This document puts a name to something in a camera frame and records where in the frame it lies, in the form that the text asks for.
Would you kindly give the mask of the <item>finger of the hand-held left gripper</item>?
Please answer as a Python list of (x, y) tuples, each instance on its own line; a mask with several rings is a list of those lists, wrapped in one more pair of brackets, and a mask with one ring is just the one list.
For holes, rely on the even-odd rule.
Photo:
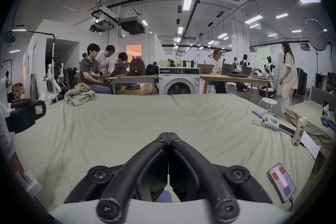
[(46, 105), (43, 100), (21, 100), (10, 105), (11, 112), (6, 117), (9, 132), (21, 133), (36, 123), (36, 120), (46, 113)]

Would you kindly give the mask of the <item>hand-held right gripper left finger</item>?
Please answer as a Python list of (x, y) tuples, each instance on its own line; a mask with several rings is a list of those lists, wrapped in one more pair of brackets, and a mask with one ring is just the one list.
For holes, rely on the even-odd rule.
[(157, 160), (165, 158), (167, 148), (168, 132), (164, 132), (125, 164), (90, 168), (64, 204), (98, 200), (97, 217), (104, 223), (121, 223), (133, 196), (142, 197), (139, 191), (141, 179)]

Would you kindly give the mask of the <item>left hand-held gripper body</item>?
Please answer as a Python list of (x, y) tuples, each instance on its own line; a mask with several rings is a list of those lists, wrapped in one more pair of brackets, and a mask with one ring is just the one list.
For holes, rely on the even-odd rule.
[(6, 123), (6, 118), (10, 116), (12, 110), (8, 102), (0, 104), (0, 147), (4, 156), (13, 156), (16, 151), (13, 141), (15, 133), (9, 131)]

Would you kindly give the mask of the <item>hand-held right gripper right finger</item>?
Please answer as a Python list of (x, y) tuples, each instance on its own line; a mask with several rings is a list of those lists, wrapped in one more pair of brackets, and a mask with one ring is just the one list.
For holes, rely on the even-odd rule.
[(180, 201), (205, 200), (214, 223), (236, 221), (242, 214), (238, 200), (272, 205), (266, 191), (246, 167), (212, 164), (173, 132), (168, 132), (168, 171)]

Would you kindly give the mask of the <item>person's left hand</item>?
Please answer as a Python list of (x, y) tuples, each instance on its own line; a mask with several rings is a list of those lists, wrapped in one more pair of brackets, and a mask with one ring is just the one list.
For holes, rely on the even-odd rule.
[(18, 172), (20, 176), (25, 179), (25, 172), (16, 152), (14, 152), (11, 159), (8, 161), (8, 165), (13, 174)]

